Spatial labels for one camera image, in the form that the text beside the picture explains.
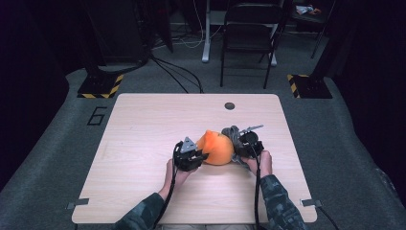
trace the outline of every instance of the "wire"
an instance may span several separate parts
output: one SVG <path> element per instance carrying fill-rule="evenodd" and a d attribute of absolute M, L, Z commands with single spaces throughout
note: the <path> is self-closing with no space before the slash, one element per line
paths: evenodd
<path fill-rule="evenodd" d="M 194 84 L 196 87 L 199 87 L 199 85 L 198 85 L 197 83 L 195 83 L 195 82 L 191 81 L 190 79 L 186 78 L 183 74 L 181 74 L 181 73 L 179 73 L 178 71 L 176 71 L 175 69 L 169 67 L 167 64 L 166 64 L 166 68 L 168 68 L 168 69 L 170 69 L 171 71 L 175 72 L 176 74 L 180 75 L 182 78 L 184 78 L 186 81 L 188 81 L 188 82 Z"/>
<path fill-rule="evenodd" d="M 175 43 L 172 43 L 172 45 L 186 45 L 186 44 L 193 44 L 193 43 L 201 43 L 201 41 L 186 41 L 185 39 L 181 39 L 181 38 L 174 38 L 173 40 L 180 40 L 182 42 L 175 42 Z M 166 45 L 163 44 L 163 42 L 159 42 L 158 44 L 154 45 L 154 48 L 152 48 L 152 50 L 157 50 L 157 49 L 161 49 L 161 48 L 164 48 L 164 47 L 166 47 Z"/>
<path fill-rule="evenodd" d="M 255 199 L 254 199 L 254 214 L 255 214 L 255 225 L 256 229 L 260 230 L 259 226 L 259 213 L 258 213 L 258 203 L 259 203 L 259 181 L 260 181 L 260 159 L 258 159 L 257 153 L 253 146 L 251 146 L 255 154 L 255 160 L 257 161 L 257 176 L 256 176 L 256 183 L 255 183 Z"/>
<path fill-rule="evenodd" d="M 210 36 L 210 39 L 212 39 L 212 37 L 214 37 L 222 27 L 223 26 L 219 26 L 218 29 Z"/>
<path fill-rule="evenodd" d="M 162 63 L 165 63 L 165 64 L 167 64 L 167 65 L 173 66 L 173 67 L 175 67 L 175 68 L 178 68 L 178 69 L 180 69 L 180 70 L 183 70 L 183 71 L 185 71 L 185 72 L 191 74 L 191 75 L 196 79 L 196 81 L 197 81 L 197 84 L 194 83 L 194 85 L 196 85 L 196 87 L 198 87 L 199 93 L 204 93 L 204 91 L 203 91 L 203 86 L 202 86 L 202 83 L 201 83 L 200 79 L 197 77 L 197 75 L 195 75 L 194 73 L 192 73 L 192 72 L 189 71 L 188 69 L 183 68 L 183 67 L 178 66 L 178 65 L 175 65 L 175 64 L 172 64 L 172 63 L 170 63 L 170 62 L 167 62 L 167 61 L 165 61 L 165 60 L 162 60 L 162 59 L 157 58 L 157 57 L 154 57 L 154 56 L 151 56 L 151 59 L 152 59 L 153 61 L 155 61 L 155 62 L 156 62 L 161 68 L 163 68 L 167 73 L 169 73 L 170 76 L 171 76 L 174 80 L 176 80 L 176 82 L 185 90 L 185 92 L 189 93 L 189 92 L 186 90 L 186 88 L 180 83 L 180 81 L 177 80 L 176 77 L 175 77 L 172 73 L 170 73 L 170 72 L 168 71 L 168 69 L 166 69 L 166 68 L 168 68 L 168 67 L 167 67 L 167 66 L 163 66 Z"/>
<path fill-rule="evenodd" d="M 183 90 L 189 94 L 188 90 L 182 85 L 181 82 L 179 82 L 179 80 L 170 72 L 168 71 L 164 66 L 162 66 L 162 64 L 156 60 L 154 57 L 151 58 L 157 65 L 159 65 L 159 67 L 161 67 L 163 70 L 165 70 L 165 72 L 167 72 L 178 84 L 179 86 L 181 86 L 183 88 Z"/>
<path fill-rule="evenodd" d="M 168 204 L 169 204 L 170 198 L 172 197 L 173 189 L 174 189 L 175 183 L 176 183 L 175 179 L 176 179 L 177 171 L 178 171 L 178 169 L 177 169 L 177 167 L 175 167 L 174 159 L 172 157 L 172 181 L 170 182 L 169 193 L 168 193 L 167 199 L 165 200 L 164 206 L 162 207 L 161 212 L 159 213 L 158 218 L 154 222 L 153 229 L 156 228 L 156 225 L 158 224 L 159 220 L 161 220 L 161 217 L 164 215 L 165 211 L 168 208 Z"/>
<path fill-rule="evenodd" d="M 331 216 L 322 208 L 322 207 L 317 207 L 320 211 L 322 211 L 322 213 L 328 218 L 328 220 L 330 220 L 330 222 L 332 223 L 332 225 L 334 225 L 336 230 L 339 230 L 337 224 L 334 222 L 334 220 L 331 218 Z"/>
<path fill-rule="evenodd" d="M 179 43 L 173 43 L 173 45 L 183 45 L 183 44 L 185 44 L 185 43 L 190 43 L 190 44 L 192 44 L 192 43 L 200 42 L 200 41 L 185 41 L 184 38 L 185 38 L 185 39 L 194 38 L 194 35 L 193 35 L 193 34 L 188 34 L 188 33 L 179 34 L 179 35 L 174 35 L 171 39 L 172 39 L 172 41 L 176 41 L 176 40 L 181 40 L 181 41 L 182 41 L 182 42 L 179 42 Z M 164 44 L 164 42 L 162 41 L 162 39 L 159 38 L 159 37 L 157 37 L 157 38 L 156 38 L 156 41 L 155 41 L 155 44 L 154 44 L 154 46 L 153 46 L 153 47 L 154 47 L 153 50 L 158 49 L 158 48 L 161 48 L 161 47 L 165 47 L 165 46 L 166 46 L 166 45 Z"/>
<path fill-rule="evenodd" d="M 195 0 L 193 0 L 193 6 L 194 6 L 194 12 L 196 12 L 197 21 L 199 22 L 201 36 L 200 36 L 200 40 L 194 46 L 189 46 L 189 45 L 187 45 L 187 43 L 184 42 L 184 40 L 180 39 L 182 42 L 184 42 L 185 46 L 188 47 L 188 48 L 196 48 L 197 46 L 199 46 L 204 41 L 203 26 L 202 26 L 202 22 L 200 21 L 199 14 L 197 12 L 197 7 L 196 7 L 196 1 Z"/>

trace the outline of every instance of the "person's left hand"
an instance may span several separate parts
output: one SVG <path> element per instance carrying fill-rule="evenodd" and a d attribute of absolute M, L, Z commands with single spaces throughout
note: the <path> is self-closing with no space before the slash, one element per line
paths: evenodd
<path fill-rule="evenodd" d="M 167 163 L 167 173 L 165 175 L 164 186 L 158 192 L 158 194 L 162 197 L 163 200 L 166 200 L 168 197 L 168 193 L 170 190 L 170 183 L 172 181 L 172 169 L 173 169 L 173 164 L 172 164 L 172 159 L 170 159 Z M 175 177 L 175 189 L 179 189 L 183 185 L 183 183 L 185 183 L 188 176 L 190 174 L 194 173 L 196 170 L 197 169 L 194 169 L 194 170 L 188 171 L 188 172 L 178 170 L 176 177 Z"/>

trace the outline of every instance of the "person's right hand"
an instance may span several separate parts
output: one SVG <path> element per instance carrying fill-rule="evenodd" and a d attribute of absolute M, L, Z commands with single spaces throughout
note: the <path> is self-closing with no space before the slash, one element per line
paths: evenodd
<path fill-rule="evenodd" d="M 246 158 L 241 156 L 241 160 L 250 167 L 251 172 L 257 174 L 257 160 L 254 158 Z M 263 150 L 260 153 L 260 178 L 272 174 L 272 156 L 268 150 Z"/>

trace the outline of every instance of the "black cable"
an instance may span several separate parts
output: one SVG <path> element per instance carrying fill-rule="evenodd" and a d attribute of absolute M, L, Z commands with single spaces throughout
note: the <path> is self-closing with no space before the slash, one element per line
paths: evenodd
<path fill-rule="evenodd" d="M 337 224 L 334 222 L 334 220 L 331 218 L 331 216 L 322 208 L 322 207 L 317 207 L 320 211 L 322 211 L 322 213 L 324 215 L 326 215 L 326 217 L 328 218 L 328 220 L 330 220 L 330 222 L 332 223 L 332 225 L 334 225 L 336 230 L 339 230 Z"/>
<path fill-rule="evenodd" d="M 189 94 L 188 90 L 186 90 L 186 88 L 179 82 L 179 80 L 170 71 L 168 71 L 164 66 L 162 66 L 162 64 L 159 63 L 159 61 L 157 59 L 155 59 L 155 57 L 151 57 L 151 59 L 157 65 L 159 65 L 159 67 L 161 67 L 163 70 L 165 70 L 179 84 L 179 86 L 181 86 L 183 88 L 183 90 L 185 90 L 185 92 Z"/>
<path fill-rule="evenodd" d="M 202 86 L 202 83 L 201 83 L 201 81 L 200 81 L 200 79 L 194 74 L 194 73 L 192 73 L 191 71 L 189 71 L 189 70 L 187 70 L 187 69 L 185 69 L 185 68 L 183 68 L 183 67 L 181 67 L 181 66 L 178 66 L 178 65 L 175 65 L 175 64 L 172 64 L 172 63 L 170 63 L 170 62 L 167 62 L 167 61 L 165 61 L 165 60 L 162 60 L 162 59 L 160 59 L 160 58 L 157 58 L 157 57 L 153 57 L 155 60 L 158 60 L 158 61 L 161 61 L 161 62 L 164 62 L 165 64 L 168 64 L 168 65 L 171 65 L 171 66 L 174 66 L 174 67 L 176 67 L 176 68 L 179 68 L 179 69 L 181 69 L 181 70 L 183 70 L 183 71 L 185 71 L 185 72 L 187 72 L 187 73 L 189 73 L 189 74 L 191 74 L 195 79 L 196 79 L 196 81 L 197 81 L 197 83 L 198 83 L 198 88 L 199 88 L 199 90 L 200 90 L 200 93 L 204 93 L 203 92 L 203 86 Z"/>
<path fill-rule="evenodd" d="M 254 154 L 255 159 L 257 162 L 257 176 L 256 176 L 256 183 L 255 183 L 255 199 L 254 199 L 254 214 L 255 214 L 255 225 L 256 229 L 260 230 L 259 226 L 259 212 L 258 212 L 258 203 L 259 203 L 259 182 L 260 182 L 260 160 L 258 159 L 257 153 L 254 150 L 254 147 L 251 146 Z"/>
<path fill-rule="evenodd" d="M 179 76 L 181 76 L 182 78 L 184 78 L 186 81 L 188 81 L 188 82 L 194 84 L 197 88 L 200 88 L 200 86 L 199 86 L 197 83 L 195 83 L 195 82 L 191 81 L 190 79 L 186 78 L 186 76 L 182 75 L 181 73 L 179 73 L 179 72 L 176 71 L 175 69 L 168 67 L 167 64 L 166 64 L 165 67 L 167 67 L 167 68 L 170 69 L 171 71 L 175 72 L 176 74 L 178 74 Z"/>
<path fill-rule="evenodd" d="M 154 224 L 153 224 L 153 229 L 156 228 L 156 225 L 158 224 L 159 220 L 161 220 L 162 216 L 164 215 L 165 211 L 167 211 L 167 207 L 170 201 L 170 198 L 172 197 L 172 193 L 173 193 L 173 189 L 175 187 L 175 183 L 176 183 L 176 175 L 177 175 L 177 168 L 175 167 L 174 164 L 174 160 L 172 159 L 172 181 L 170 182 L 170 189 L 169 189 L 169 193 L 167 196 L 167 199 L 165 200 L 164 206 L 161 209 L 161 212 L 159 213 L 158 218 L 155 220 Z"/>

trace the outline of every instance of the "person's hand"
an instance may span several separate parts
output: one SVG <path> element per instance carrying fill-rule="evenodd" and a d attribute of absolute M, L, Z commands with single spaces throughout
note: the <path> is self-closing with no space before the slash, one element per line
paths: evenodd
<path fill-rule="evenodd" d="M 172 169 L 173 169 L 173 164 L 172 164 L 172 159 L 170 159 L 167 163 L 167 173 L 165 175 L 165 182 L 164 186 L 162 189 L 158 192 L 158 194 L 162 197 L 163 200 L 166 200 L 169 194 L 170 190 L 170 183 L 172 181 Z M 179 189 L 183 185 L 183 183 L 186 181 L 188 176 L 195 172 L 197 169 L 194 169 L 192 171 L 184 172 L 181 170 L 178 170 L 175 178 L 175 189 Z"/>
<path fill-rule="evenodd" d="M 252 158 L 246 158 L 241 156 L 241 160 L 250 167 L 250 170 L 253 174 L 257 174 L 257 160 Z M 268 174 L 272 174 L 272 156 L 268 150 L 263 150 L 260 153 L 260 178 Z"/>

